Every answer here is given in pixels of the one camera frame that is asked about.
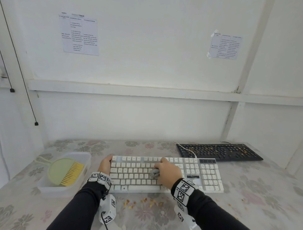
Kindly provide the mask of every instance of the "table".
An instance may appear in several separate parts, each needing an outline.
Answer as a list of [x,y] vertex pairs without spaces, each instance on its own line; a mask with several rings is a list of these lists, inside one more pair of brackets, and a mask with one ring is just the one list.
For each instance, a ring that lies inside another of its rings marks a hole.
[[[224,193],[208,195],[250,229],[302,229],[303,185],[259,151],[249,147],[265,160],[219,162]],[[179,157],[173,142],[103,140],[58,140],[41,156],[51,160],[69,151],[91,153],[89,173],[96,171],[101,160],[110,154]],[[41,196],[36,182],[45,171],[46,167],[32,162],[0,189],[0,229],[46,229],[72,199],[46,199]],[[114,196],[117,216],[114,223],[109,224],[110,230],[183,229],[173,210],[175,203],[170,194],[117,193]],[[100,227],[96,216],[92,229]]]

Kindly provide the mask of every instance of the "left hand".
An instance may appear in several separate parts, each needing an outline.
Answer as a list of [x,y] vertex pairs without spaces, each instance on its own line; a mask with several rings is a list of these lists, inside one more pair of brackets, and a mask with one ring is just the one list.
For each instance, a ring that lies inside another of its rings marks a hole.
[[109,173],[111,171],[110,161],[112,160],[112,157],[113,156],[107,156],[101,161],[99,168],[98,168],[98,172],[103,172],[103,173],[109,175]]

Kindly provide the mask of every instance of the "white device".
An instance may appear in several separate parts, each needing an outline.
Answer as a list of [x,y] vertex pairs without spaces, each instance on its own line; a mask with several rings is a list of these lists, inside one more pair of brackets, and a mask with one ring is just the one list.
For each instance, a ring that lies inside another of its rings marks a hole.
[[[216,159],[166,157],[181,169],[182,177],[192,181],[204,193],[223,192]],[[113,156],[110,170],[112,186],[109,192],[156,193],[170,190],[151,179],[150,172],[161,157]]]
[[100,201],[99,221],[102,224],[109,224],[116,217],[116,199],[112,194],[108,194],[105,200]]
[[192,216],[184,213],[178,206],[175,205],[174,211],[184,225],[185,229],[193,230],[197,226],[195,219]]

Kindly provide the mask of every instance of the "plastic container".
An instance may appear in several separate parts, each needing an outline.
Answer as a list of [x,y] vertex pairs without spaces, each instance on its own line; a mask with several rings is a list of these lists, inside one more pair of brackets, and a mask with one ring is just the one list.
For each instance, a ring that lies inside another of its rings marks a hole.
[[37,187],[41,191],[41,195],[46,198],[60,198],[74,196],[79,190],[89,167],[91,166],[91,154],[84,152],[70,152],[60,156],[61,158],[72,158],[76,162],[84,164],[82,172],[75,183],[70,186],[55,186],[48,179],[47,173],[37,182]]

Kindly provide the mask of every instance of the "black wire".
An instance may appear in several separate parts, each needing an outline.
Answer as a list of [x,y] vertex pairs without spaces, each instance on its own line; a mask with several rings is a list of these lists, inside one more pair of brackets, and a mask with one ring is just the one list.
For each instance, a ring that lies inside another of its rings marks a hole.
[[22,79],[23,79],[23,83],[24,83],[24,87],[25,87],[26,94],[27,94],[27,98],[28,98],[29,104],[31,105],[32,112],[33,112],[33,115],[34,115],[34,118],[35,118],[35,122],[37,123],[37,119],[36,119],[36,116],[35,116],[35,114],[34,114],[34,110],[33,110],[33,107],[32,107],[31,101],[30,101],[30,99],[29,99],[28,92],[27,92],[27,88],[26,88],[26,84],[25,84],[25,81],[24,81],[23,73],[22,73],[22,71],[21,71],[21,66],[20,66],[20,63],[19,63],[18,56],[17,56],[16,48],[15,48],[14,43],[13,43],[13,39],[12,39],[12,36],[11,36],[11,32],[9,31],[9,28],[8,28],[8,24],[7,24],[7,20],[6,20],[6,17],[5,17],[5,13],[4,13],[4,10],[3,10],[3,6],[2,6],[1,0],[0,0],[0,5],[1,5],[1,9],[2,9],[2,12],[3,12],[4,19],[5,19],[6,27],[7,27],[9,36],[10,36],[10,38],[11,38],[11,41],[12,41],[12,45],[13,45],[14,51],[15,51],[15,55],[16,55],[17,62],[18,62],[18,65],[19,65],[19,69],[20,69],[20,73],[21,73],[21,76],[22,76]]
[[104,213],[105,213],[105,211],[101,212],[101,218],[102,218],[102,220],[103,220],[103,224],[105,225],[106,230],[108,230],[108,228],[107,228],[107,226],[106,226],[106,223],[105,223],[105,221],[104,221],[104,219],[103,219],[103,216],[102,216],[102,214],[104,214]]
[[4,59],[3,59],[3,57],[2,57],[1,50],[0,50],[0,54],[1,54],[1,59],[2,59],[2,61],[3,61],[3,64],[4,64],[4,69],[5,69],[5,72],[6,72],[6,74],[7,74],[7,78],[8,78],[9,84],[11,85],[11,80],[9,79],[9,75],[8,75],[7,70],[6,70],[6,66],[5,66],[5,63],[4,63]]

